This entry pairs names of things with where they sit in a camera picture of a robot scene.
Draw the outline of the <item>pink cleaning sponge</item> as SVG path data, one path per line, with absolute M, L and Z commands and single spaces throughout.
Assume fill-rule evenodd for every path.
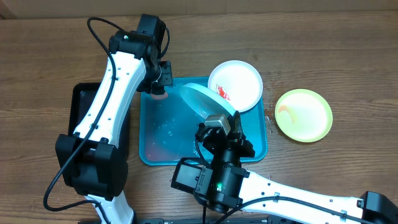
M 168 95 L 168 93 L 165 91 L 163 94 L 161 94 L 161 95 L 155 95 L 155 94 L 153 94 L 153 93 L 151 93 L 150 94 L 151 95 L 151 97 L 154 99 L 154 100 L 164 100 L 164 99 L 166 99 L 169 95 Z

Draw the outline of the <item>light blue plastic plate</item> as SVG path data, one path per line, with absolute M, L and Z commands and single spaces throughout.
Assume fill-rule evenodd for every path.
M 197 83 L 187 83 L 180 87 L 180 96 L 203 119 L 215 114 L 223 114 L 228 118 L 236 112 L 220 95 Z

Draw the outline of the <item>white plastic plate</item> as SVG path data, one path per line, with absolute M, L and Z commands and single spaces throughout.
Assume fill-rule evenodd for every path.
M 259 102 L 263 82 L 259 72 L 252 65 L 240 60 L 230 60 L 219 64 L 211 72 L 208 88 L 242 113 Z

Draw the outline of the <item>yellow-green plastic plate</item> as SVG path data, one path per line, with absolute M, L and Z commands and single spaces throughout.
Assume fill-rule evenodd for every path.
M 333 113 L 326 99 L 307 89 L 284 93 L 275 105 L 274 116 L 287 137 L 304 143 L 321 140 L 333 124 Z

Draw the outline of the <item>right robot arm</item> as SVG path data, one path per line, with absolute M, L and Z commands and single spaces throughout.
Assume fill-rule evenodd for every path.
M 203 207 L 222 213 L 223 223 L 237 211 L 265 213 L 296 223 L 397 223 L 397 205 L 367 191 L 360 198 L 334 197 L 279 184 L 244 169 L 240 159 L 254 156 L 239 112 L 211 115 L 198 124 L 196 147 L 212 155 L 183 157 L 171 186 L 192 194 Z

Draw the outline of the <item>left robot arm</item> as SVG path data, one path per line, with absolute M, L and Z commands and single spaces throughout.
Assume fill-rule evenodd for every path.
M 80 123 L 71 133 L 59 135 L 55 143 L 60 170 L 44 195 L 47 210 L 89 203 L 100 223 L 137 222 L 124 194 L 128 148 L 120 145 L 120 138 L 135 92 L 157 99 L 167 97 L 164 88 L 172 84 L 172 69 L 169 61 L 162 60 L 167 51 L 162 41 L 169 37 L 169 29 L 159 17 L 142 14 L 136 30 L 119 27 L 108 45 L 100 44 L 108 56 L 104 78 Z M 49 195 L 61 177 L 85 199 L 51 207 Z

